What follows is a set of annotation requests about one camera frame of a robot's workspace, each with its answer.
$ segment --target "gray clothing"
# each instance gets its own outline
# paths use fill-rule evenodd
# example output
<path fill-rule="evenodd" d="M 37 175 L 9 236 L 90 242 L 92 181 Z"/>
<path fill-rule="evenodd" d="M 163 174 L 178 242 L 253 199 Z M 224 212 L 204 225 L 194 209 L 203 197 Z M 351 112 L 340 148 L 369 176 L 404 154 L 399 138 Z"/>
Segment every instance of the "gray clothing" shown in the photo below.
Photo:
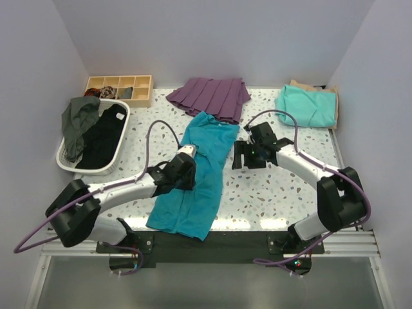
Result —
<path fill-rule="evenodd" d="M 83 152 L 85 133 L 98 120 L 100 99 L 93 96 L 73 98 L 62 114 L 66 158 L 74 162 Z"/>

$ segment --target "glass panel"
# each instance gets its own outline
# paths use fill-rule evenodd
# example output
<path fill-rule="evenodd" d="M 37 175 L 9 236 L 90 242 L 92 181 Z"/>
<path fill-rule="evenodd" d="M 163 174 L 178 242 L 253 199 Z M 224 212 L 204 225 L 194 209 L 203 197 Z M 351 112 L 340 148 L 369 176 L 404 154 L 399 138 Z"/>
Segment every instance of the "glass panel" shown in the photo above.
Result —
<path fill-rule="evenodd" d="M 368 258 L 317 258 L 302 280 L 278 268 L 217 264 L 158 264 L 118 279 L 108 257 L 53 257 L 38 308 L 383 307 Z"/>

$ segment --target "teal shirt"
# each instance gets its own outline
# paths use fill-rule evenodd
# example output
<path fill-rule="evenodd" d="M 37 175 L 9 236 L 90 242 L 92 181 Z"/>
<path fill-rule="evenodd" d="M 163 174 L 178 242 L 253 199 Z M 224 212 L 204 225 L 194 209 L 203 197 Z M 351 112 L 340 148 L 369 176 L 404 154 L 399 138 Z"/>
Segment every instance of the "teal shirt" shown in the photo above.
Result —
<path fill-rule="evenodd" d="M 284 85 L 275 99 L 276 109 L 295 117 L 299 127 L 332 127 L 335 125 L 336 94 L 322 91 L 305 91 Z M 278 114 L 279 119 L 292 126 L 292 119 Z"/>
<path fill-rule="evenodd" d="M 239 126 L 218 122 L 205 112 L 187 126 L 182 145 L 197 148 L 193 191 L 173 189 L 157 197 L 147 226 L 168 233 L 206 238 L 218 212 L 223 190 L 223 167 Z"/>

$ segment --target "small item in tray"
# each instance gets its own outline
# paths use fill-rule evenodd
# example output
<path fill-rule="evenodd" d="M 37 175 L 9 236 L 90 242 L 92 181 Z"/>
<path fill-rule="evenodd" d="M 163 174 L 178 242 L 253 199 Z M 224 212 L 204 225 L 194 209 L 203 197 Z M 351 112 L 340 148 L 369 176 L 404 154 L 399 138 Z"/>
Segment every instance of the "small item in tray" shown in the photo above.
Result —
<path fill-rule="evenodd" d="M 113 88 L 112 86 L 106 86 L 102 88 L 100 97 L 101 98 L 115 98 L 116 92 L 117 92 L 117 89 Z"/>
<path fill-rule="evenodd" d="M 89 88 L 86 90 L 86 92 L 84 93 L 84 97 L 88 97 L 88 96 L 94 96 L 94 97 L 100 97 L 100 89 L 98 88 Z"/>
<path fill-rule="evenodd" d="M 131 94 L 133 91 L 133 87 L 128 87 L 126 90 L 119 96 L 120 100 L 129 100 L 131 99 Z"/>

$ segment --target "speckled white tabletop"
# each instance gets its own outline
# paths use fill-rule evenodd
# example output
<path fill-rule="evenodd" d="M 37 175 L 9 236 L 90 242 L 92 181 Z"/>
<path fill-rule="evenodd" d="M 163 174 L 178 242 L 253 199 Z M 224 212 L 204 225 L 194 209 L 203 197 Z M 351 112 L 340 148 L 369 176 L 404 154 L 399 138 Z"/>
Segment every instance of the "speckled white tabletop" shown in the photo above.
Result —
<path fill-rule="evenodd" d="M 131 109 L 128 133 L 120 163 L 116 171 L 106 176 L 83 176 L 87 183 L 109 182 L 132 176 L 144 167 L 145 135 L 150 123 L 162 119 L 174 128 L 181 138 L 192 117 L 176 109 L 165 96 L 173 89 L 154 89 L 151 108 Z M 279 89 L 248 89 L 252 99 L 244 105 L 241 116 L 243 127 L 255 114 L 274 108 Z M 269 121 L 278 138 L 293 140 L 294 129 L 281 123 L 275 115 L 259 117 L 255 124 Z M 238 139 L 247 139 L 241 129 Z M 335 151 L 327 129 L 299 128 L 299 148 L 310 155 L 338 166 Z M 176 152 L 172 134 L 162 124 L 151 134 L 149 165 L 170 160 Z M 223 171 L 223 192 L 220 208 L 212 230 L 286 230 L 316 210 L 316 192 L 291 172 L 268 164 L 266 169 L 231 169 L 233 148 Z M 137 200 L 119 205 L 104 212 L 103 216 L 124 218 L 134 230 L 150 230 L 145 226 L 155 204 L 155 199 Z"/>

